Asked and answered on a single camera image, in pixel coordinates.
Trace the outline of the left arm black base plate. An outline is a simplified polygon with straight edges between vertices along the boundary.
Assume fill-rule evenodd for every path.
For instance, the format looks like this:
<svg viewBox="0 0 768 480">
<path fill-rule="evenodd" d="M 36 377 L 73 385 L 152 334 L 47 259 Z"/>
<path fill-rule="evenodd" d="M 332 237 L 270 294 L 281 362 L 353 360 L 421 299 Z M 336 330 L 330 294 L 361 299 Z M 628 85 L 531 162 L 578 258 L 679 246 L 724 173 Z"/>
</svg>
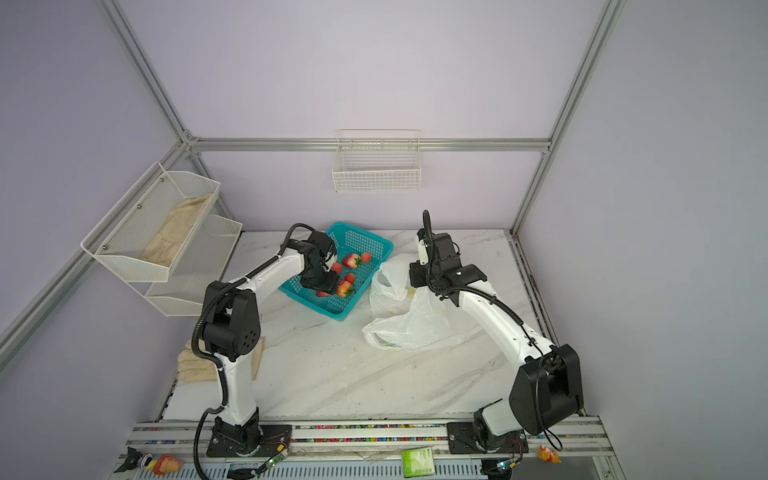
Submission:
<svg viewBox="0 0 768 480">
<path fill-rule="evenodd" d="M 215 425 L 206 450 L 208 458 L 269 458 L 279 447 L 288 448 L 293 427 L 288 424 L 256 425 L 249 428 L 226 423 Z"/>
</svg>

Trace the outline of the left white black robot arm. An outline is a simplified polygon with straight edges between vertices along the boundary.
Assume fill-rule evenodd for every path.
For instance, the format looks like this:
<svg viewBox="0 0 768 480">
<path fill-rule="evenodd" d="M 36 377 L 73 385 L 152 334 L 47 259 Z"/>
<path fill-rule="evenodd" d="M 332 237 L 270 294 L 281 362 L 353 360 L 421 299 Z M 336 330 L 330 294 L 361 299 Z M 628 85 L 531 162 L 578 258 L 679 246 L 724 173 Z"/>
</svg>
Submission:
<svg viewBox="0 0 768 480">
<path fill-rule="evenodd" d="M 213 415 L 213 438 L 250 452 L 262 436 L 252 394 L 253 351 L 261 337 L 258 302 L 298 277 L 304 288 L 330 294 L 340 281 L 331 269 L 334 240 L 306 224 L 292 226 L 278 252 L 245 275 L 213 281 L 205 289 L 200 317 L 191 337 L 193 354 L 214 364 L 221 388 Z"/>
</svg>

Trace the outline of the large fake strawberry back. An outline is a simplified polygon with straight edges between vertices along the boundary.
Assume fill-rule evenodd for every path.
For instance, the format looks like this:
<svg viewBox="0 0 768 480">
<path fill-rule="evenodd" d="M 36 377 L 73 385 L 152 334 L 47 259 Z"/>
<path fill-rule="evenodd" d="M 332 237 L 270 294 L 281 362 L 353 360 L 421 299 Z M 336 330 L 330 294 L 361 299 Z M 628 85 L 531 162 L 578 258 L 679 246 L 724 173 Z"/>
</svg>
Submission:
<svg viewBox="0 0 768 480">
<path fill-rule="evenodd" d="M 342 261 L 342 265 L 351 270 L 357 269 L 361 264 L 363 264 L 362 257 L 357 253 L 347 255 Z"/>
</svg>

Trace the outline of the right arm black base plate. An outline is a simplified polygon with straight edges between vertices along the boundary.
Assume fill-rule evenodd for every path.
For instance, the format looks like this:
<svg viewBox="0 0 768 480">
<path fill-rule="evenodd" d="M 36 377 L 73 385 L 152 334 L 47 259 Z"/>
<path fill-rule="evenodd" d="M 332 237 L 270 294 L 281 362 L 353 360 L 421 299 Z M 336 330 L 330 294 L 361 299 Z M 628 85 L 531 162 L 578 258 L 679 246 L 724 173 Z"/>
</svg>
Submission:
<svg viewBox="0 0 768 480">
<path fill-rule="evenodd" d="M 526 454 L 527 436 L 523 430 L 505 434 L 491 433 L 478 422 L 454 421 L 446 425 L 449 452 L 458 454 Z"/>
</svg>

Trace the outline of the white plastic bag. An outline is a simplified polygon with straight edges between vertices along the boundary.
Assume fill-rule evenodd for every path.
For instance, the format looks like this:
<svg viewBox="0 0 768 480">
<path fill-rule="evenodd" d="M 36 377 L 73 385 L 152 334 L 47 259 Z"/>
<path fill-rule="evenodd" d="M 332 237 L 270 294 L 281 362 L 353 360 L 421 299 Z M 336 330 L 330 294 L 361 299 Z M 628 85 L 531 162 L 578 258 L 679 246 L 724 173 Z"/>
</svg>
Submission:
<svg viewBox="0 0 768 480">
<path fill-rule="evenodd" d="M 414 254 L 385 261 L 370 286 L 372 321 L 362 329 L 366 342 L 379 350 L 416 352 L 459 345 L 480 331 L 479 324 L 426 287 L 414 287 L 409 266 Z"/>
</svg>

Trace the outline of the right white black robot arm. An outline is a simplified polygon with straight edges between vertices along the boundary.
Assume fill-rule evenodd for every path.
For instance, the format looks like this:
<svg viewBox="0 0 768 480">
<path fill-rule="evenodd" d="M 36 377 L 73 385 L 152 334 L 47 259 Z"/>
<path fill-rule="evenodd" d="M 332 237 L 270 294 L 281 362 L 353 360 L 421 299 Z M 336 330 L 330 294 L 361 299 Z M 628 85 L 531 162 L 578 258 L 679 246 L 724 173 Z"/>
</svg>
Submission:
<svg viewBox="0 0 768 480">
<path fill-rule="evenodd" d="M 419 259 L 409 265 L 411 284 L 426 288 L 473 318 L 516 368 L 510 394 L 473 414 L 474 447 L 502 448 L 511 433 L 543 435 L 563 450 L 551 428 L 584 406 L 580 359 L 568 344 L 557 346 L 504 303 L 476 265 L 464 265 L 460 248 L 447 233 L 432 230 L 430 213 L 417 232 Z"/>
</svg>

